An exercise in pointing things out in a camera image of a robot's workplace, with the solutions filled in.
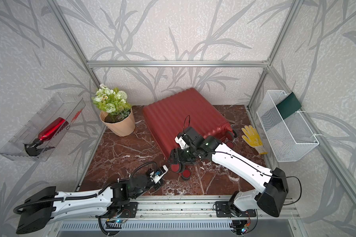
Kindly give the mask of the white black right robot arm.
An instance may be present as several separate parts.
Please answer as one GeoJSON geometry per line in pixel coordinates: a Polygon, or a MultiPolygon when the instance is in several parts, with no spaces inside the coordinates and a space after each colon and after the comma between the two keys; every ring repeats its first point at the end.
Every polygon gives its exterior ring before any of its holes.
{"type": "Polygon", "coordinates": [[[189,126],[175,137],[179,147],[171,150],[169,161],[173,164],[189,165],[201,160],[210,160],[231,170],[250,185],[253,190],[236,191],[226,204],[226,214],[240,217],[252,209],[279,217],[289,193],[289,178],[279,168],[271,170],[260,166],[232,150],[221,140],[204,138],[189,126]]]}

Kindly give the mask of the red ribbed hardshell suitcase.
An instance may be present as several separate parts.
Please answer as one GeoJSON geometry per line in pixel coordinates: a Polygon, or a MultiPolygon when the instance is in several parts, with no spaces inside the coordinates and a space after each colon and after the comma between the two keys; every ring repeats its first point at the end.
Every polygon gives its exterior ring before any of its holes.
{"type": "MultiPolygon", "coordinates": [[[[179,147],[175,137],[189,126],[204,138],[213,136],[222,142],[237,137],[227,119],[196,89],[190,88],[143,109],[147,127],[169,162],[171,150],[179,147]]],[[[174,173],[184,180],[191,176],[188,165],[171,165],[174,173]]]]}

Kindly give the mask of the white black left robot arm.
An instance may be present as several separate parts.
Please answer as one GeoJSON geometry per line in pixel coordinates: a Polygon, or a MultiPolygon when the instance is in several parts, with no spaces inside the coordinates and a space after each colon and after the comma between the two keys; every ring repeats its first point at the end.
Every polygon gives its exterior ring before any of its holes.
{"type": "Polygon", "coordinates": [[[102,189],[85,192],[57,192],[55,186],[46,187],[14,208],[20,215],[18,235],[43,229],[47,224],[75,217],[95,217],[108,236],[117,234],[111,226],[128,218],[135,218],[135,201],[149,190],[157,191],[164,184],[168,167],[148,162],[136,168],[128,179],[105,185],[102,189]]]}

